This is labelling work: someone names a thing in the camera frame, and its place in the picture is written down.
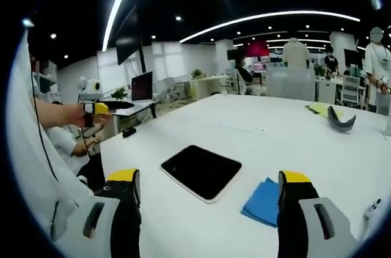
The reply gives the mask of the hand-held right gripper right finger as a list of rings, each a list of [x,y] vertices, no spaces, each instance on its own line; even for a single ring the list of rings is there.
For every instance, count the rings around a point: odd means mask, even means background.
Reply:
[[[277,205],[279,257],[351,257],[358,247],[349,219],[303,173],[279,172]]]

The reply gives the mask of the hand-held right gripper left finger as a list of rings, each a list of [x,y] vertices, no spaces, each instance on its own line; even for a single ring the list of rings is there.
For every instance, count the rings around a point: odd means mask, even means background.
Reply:
[[[64,257],[139,257],[140,204],[139,170],[113,172],[50,237]]]

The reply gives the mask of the person's left hand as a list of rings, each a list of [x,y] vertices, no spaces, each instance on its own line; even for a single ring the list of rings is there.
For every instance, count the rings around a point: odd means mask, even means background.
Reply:
[[[84,105],[80,103],[68,105],[67,109],[69,124],[77,127],[92,127],[94,123],[104,124],[110,119],[110,115],[107,114],[94,115],[85,112]]]

